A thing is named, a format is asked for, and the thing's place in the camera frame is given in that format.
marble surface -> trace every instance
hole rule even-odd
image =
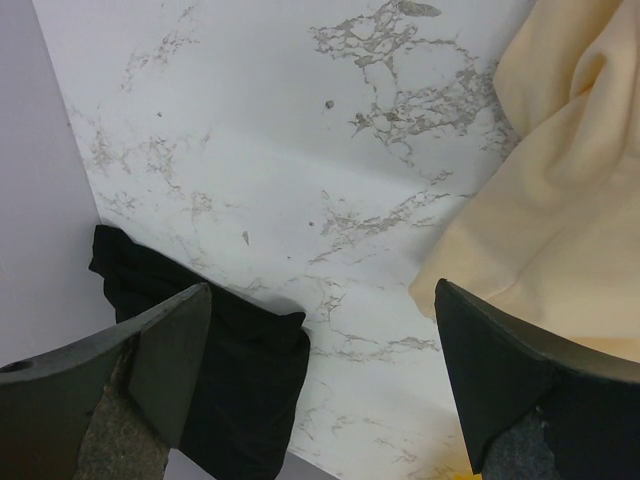
[[[528,0],[35,0],[100,215],[312,343],[290,449],[341,479],[466,459],[407,285],[517,139]]]

beige cloth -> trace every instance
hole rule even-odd
[[[538,0],[494,83],[522,136],[411,285],[640,361],[640,0]]]

black cloth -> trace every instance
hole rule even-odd
[[[103,225],[95,230],[89,269],[104,278],[117,322],[206,282]],[[180,450],[217,480],[272,480],[307,372],[305,314],[275,315],[207,283],[211,325]]]

gray wall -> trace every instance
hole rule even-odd
[[[98,213],[28,0],[0,1],[0,162],[2,366],[114,323],[87,270]],[[211,477],[172,452],[165,478]],[[280,476],[330,478],[294,456]]]

folded fabric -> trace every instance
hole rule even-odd
[[[205,279],[99,225],[90,270],[126,321]],[[217,480],[273,480],[282,467],[310,343],[302,312],[278,316],[209,283],[209,334],[180,450]]]
[[[640,361],[640,0],[538,0],[495,87],[523,137],[411,286]]]

